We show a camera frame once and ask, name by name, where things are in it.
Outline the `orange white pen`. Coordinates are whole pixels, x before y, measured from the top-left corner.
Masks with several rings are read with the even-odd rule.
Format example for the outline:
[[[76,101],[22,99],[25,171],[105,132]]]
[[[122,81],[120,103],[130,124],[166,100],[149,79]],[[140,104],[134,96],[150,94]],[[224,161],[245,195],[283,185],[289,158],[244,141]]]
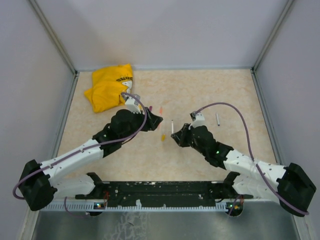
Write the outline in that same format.
[[[160,106],[160,108],[159,108],[159,114],[158,114],[158,116],[159,116],[159,117],[163,117],[163,107],[162,107],[162,106]],[[159,131],[160,131],[160,129],[161,129],[162,121],[163,121],[163,118],[162,118],[162,120],[160,121],[160,123],[159,123],[159,125],[158,125],[158,130],[159,130]]]

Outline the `yellow pen cap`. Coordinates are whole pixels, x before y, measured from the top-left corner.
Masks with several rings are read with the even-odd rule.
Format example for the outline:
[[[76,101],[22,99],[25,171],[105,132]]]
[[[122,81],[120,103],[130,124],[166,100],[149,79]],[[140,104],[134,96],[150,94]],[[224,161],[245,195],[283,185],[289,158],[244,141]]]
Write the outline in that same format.
[[[165,135],[165,134],[162,134],[162,135],[161,135],[161,141],[164,142],[165,139],[166,139],[166,135]]]

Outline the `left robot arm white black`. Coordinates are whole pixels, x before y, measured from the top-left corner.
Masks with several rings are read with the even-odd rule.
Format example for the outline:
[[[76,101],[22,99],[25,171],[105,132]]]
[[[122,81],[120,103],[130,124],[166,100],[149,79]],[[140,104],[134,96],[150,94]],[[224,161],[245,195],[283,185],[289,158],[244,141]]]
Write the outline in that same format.
[[[40,163],[34,159],[28,161],[18,182],[23,200],[31,211],[39,211],[55,198],[77,195],[90,195],[95,199],[101,197],[104,186],[88,174],[78,179],[65,179],[65,176],[111,155],[140,131],[155,131],[162,121],[161,116],[149,109],[140,113],[121,109],[101,131],[76,149]]]

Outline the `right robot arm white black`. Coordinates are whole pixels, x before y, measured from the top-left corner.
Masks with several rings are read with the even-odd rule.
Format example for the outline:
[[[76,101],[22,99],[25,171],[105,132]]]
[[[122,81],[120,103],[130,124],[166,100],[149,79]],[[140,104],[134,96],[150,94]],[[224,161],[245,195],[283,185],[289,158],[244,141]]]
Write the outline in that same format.
[[[253,160],[233,147],[218,142],[205,125],[186,123],[171,138],[179,147],[190,147],[212,166],[229,171],[223,192],[229,198],[248,195],[278,203],[287,212],[304,217],[317,190],[303,168]]]

